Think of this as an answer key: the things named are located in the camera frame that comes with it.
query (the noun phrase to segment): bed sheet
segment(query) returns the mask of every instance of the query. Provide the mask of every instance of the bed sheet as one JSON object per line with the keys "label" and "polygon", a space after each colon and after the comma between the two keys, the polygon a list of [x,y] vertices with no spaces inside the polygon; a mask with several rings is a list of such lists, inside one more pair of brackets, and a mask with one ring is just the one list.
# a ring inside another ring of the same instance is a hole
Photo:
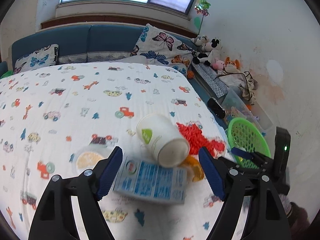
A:
{"label": "bed sheet", "polygon": [[[173,124],[195,122],[206,137],[223,139],[206,105],[172,68],[129,63],[44,67],[0,80],[0,209],[21,240],[54,174],[78,176],[99,156],[79,157],[99,145],[150,159],[135,128],[158,112]],[[76,198],[79,236],[88,239]],[[100,202],[115,239],[206,239],[222,207],[206,180],[188,185],[184,205],[158,205],[110,192]],[[243,231],[243,207],[233,239]]]}

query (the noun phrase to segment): pink plush toy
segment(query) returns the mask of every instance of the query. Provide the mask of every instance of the pink plush toy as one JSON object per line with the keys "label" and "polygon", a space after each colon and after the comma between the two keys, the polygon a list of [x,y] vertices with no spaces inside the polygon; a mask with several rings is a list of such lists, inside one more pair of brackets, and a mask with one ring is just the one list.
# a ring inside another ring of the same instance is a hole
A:
{"label": "pink plush toy", "polygon": [[219,60],[217,57],[214,60],[215,63],[212,62],[211,67],[215,70],[223,70],[226,64],[222,60]]}

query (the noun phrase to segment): green label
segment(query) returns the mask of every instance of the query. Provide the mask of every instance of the green label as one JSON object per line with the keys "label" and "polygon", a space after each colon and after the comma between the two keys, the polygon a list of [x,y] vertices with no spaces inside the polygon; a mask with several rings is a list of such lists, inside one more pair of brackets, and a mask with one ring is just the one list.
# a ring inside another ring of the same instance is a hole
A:
{"label": "green label", "polygon": [[142,129],[142,138],[146,144],[149,144],[152,137],[151,129]]}

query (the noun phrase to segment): silver screw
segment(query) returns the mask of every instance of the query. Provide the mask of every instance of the silver screw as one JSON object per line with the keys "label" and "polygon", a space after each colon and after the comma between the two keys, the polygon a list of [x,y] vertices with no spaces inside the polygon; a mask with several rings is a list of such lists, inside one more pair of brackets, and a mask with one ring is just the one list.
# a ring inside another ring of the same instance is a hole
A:
{"label": "silver screw", "polygon": [[52,180],[53,181],[57,181],[57,180],[59,180],[60,179],[60,176],[59,175],[54,175],[53,177],[52,177]]}
{"label": "silver screw", "polygon": [[264,180],[265,182],[269,181],[269,177],[266,176],[266,175],[263,175],[261,178],[262,178],[262,180]]}
{"label": "silver screw", "polygon": [[233,175],[233,176],[238,175],[238,171],[235,170],[235,169],[230,170],[229,173],[230,173],[231,175]]}
{"label": "silver screw", "polygon": [[90,176],[92,174],[92,170],[86,170],[83,173],[85,176]]}

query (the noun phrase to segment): plastic storage box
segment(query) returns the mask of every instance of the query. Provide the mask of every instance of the plastic storage box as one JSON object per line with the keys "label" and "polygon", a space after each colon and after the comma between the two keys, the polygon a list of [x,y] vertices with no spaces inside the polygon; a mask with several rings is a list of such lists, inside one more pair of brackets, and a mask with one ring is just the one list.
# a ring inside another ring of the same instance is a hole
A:
{"label": "plastic storage box", "polygon": [[270,118],[258,103],[251,106],[250,111],[241,98],[232,89],[229,89],[229,92],[221,106],[226,110],[226,117],[224,118],[224,121],[227,125],[233,118],[242,117],[255,125],[263,136],[265,136],[273,127],[273,123]]}

